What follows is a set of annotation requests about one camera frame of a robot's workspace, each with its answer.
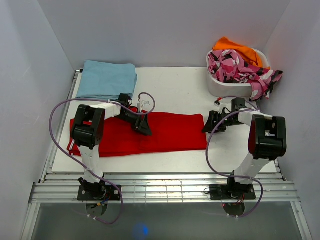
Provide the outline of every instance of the gray wall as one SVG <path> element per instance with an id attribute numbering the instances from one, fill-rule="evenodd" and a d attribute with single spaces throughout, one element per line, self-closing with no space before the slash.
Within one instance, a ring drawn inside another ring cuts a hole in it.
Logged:
<path id="1" fill-rule="evenodd" d="M 262 50 L 290 0 L 38 0 L 73 68 L 204 67 L 220 37 Z"/>
<path id="2" fill-rule="evenodd" d="M 1 0 L 0 35 L 0 239 L 17 240 L 74 70 L 36 0 Z"/>
<path id="3" fill-rule="evenodd" d="M 320 239 L 320 1 L 292 0 L 264 51 L 283 78 L 261 108 L 284 116 L 287 152 L 279 160 L 294 180 L 313 239 Z"/>

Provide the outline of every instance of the red towel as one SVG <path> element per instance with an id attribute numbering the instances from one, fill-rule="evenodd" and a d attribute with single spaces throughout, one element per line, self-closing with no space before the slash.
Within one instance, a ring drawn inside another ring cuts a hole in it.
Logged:
<path id="1" fill-rule="evenodd" d="M 70 129 L 74 120 L 70 120 Z M 100 157 L 117 157 L 134 154 L 205 150 L 206 134 L 201 130 L 201 114 L 182 115 L 152 112 L 148 115 L 152 135 L 145 136 L 131 129 L 131 124 L 117 117 L 104 121 L 103 138 L 99 145 Z M 67 150 L 80 156 L 78 147 L 70 138 Z"/>

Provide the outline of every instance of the blue cloth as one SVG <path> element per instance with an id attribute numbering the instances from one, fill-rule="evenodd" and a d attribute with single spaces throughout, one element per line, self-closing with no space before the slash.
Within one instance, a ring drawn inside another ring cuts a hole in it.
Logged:
<path id="1" fill-rule="evenodd" d="M 132 98 L 137 78 L 133 64 L 85 61 L 76 98 L 117 100 L 120 94 Z"/>

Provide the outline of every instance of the white bin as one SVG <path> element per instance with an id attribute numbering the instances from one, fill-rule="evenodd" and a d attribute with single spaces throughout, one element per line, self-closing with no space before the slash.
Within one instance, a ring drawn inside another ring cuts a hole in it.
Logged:
<path id="1" fill-rule="evenodd" d="M 267 57 L 259 50 L 253 49 L 261 58 L 264 68 L 269 67 Z M 234 96 L 238 98 L 249 98 L 252 94 L 252 88 L 250 83 L 224 83 L 215 79 L 208 71 L 209 60 L 206 55 L 207 73 L 206 79 L 208 83 L 209 92 L 215 97 L 227 97 Z"/>

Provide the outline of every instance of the patterned fabric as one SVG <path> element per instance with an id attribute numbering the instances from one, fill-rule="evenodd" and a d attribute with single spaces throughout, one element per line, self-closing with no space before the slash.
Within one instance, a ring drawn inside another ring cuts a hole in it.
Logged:
<path id="1" fill-rule="evenodd" d="M 283 72 L 248 64 L 235 50 L 215 50 L 208 54 L 208 71 L 221 83 L 251 84 L 251 100 L 269 99 Z"/>

